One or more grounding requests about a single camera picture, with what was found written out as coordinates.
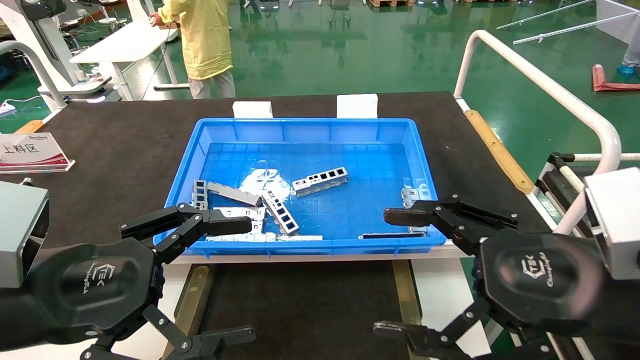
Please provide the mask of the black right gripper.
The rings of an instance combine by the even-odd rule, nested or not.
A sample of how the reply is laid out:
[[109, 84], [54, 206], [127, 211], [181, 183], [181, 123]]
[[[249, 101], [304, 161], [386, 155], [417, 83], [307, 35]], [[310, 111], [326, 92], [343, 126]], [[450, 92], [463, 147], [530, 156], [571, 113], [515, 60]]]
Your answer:
[[485, 315], [526, 337], [539, 332], [580, 337], [592, 330], [609, 273], [598, 248], [587, 239], [523, 234], [513, 230], [519, 225], [518, 214], [460, 197], [386, 208], [383, 217], [394, 226], [433, 226], [466, 255], [478, 256], [482, 298], [441, 331], [385, 320], [374, 323], [375, 335], [405, 341], [418, 357], [500, 360], [493, 353], [471, 357], [457, 344]]

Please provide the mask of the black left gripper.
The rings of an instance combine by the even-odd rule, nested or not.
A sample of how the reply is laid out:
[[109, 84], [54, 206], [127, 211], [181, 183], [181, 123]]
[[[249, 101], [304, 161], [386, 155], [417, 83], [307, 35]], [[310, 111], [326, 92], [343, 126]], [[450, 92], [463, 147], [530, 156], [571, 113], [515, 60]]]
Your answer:
[[[123, 240], [117, 243], [41, 249], [22, 285], [1, 289], [1, 349], [98, 337], [81, 360], [131, 360], [112, 347], [148, 322], [173, 347], [167, 360], [217, 360], [225, 348], [254, 341], [256, 331], [238, 326], [188, 337], [155, 306], [162, 296], [162, 264], [171, 264], [202, 237], [247, 234], [252, 228], [248, 216], [179, 203], [121, 224]], [[165, 232], [152, 250], [139, 242]]]

